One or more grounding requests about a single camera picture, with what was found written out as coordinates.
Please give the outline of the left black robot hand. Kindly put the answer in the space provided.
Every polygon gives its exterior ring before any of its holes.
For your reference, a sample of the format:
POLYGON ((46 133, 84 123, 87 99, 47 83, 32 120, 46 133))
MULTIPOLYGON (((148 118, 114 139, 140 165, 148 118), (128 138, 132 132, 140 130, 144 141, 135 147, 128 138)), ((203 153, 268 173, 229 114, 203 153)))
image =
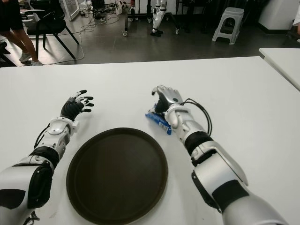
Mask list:
POLYGON ((81 113, 90 113, 94 104, 91 102, 94 97, 84 96, 86 90, 81 90, 69 97, 63 105, 60 116, 75 121, 81 113))

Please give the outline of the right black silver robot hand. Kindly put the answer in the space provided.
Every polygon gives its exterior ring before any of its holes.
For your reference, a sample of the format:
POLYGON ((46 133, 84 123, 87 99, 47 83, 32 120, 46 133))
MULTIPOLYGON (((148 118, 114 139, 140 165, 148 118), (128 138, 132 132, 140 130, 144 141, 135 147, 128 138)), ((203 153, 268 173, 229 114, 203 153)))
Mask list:
POLYGON ((152 95, 158 94, 158 102, 149 110, 151 113, 162 114, 165 113, 172 105, 179 105, 183 102, 180 93, 172 89, 159 85, 152 90, 152 95))

